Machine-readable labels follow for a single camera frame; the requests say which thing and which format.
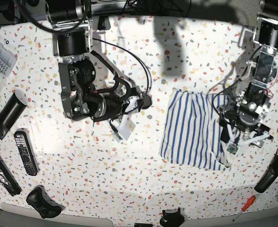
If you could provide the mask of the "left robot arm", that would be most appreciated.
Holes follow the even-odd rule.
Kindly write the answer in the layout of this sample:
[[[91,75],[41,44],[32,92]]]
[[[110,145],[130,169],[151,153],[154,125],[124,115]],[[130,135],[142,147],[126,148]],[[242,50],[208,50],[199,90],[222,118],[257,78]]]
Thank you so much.
[[[232,157],[241,147],[260,148],[266,139],[273,139],[263,121],[270,108],[268,85],[278,76],[278,0],[261,0],[260,9],[260,25],[253,34],[260,52],[246,62],[247,70],[236,80],[231,101],[219,109],[220,123],[228,133],[226,152]]]

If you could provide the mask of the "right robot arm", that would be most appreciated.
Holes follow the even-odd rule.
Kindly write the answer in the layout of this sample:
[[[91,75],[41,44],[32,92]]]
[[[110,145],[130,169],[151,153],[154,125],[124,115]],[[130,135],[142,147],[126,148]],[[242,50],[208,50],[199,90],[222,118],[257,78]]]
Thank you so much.
[[[89,0],[47,0],[45,10],[54,30],[53,53],[61,80],[61,100],[66,118],[94,122],[108,121],[117,141],[127,140],[133,123],[129,115],[151,105],[147,92],[130,85],[95,50],[93,50],[93,19]],[[89,55],[96,57],[113,73],[114,84],[96,89],[96,70]]]

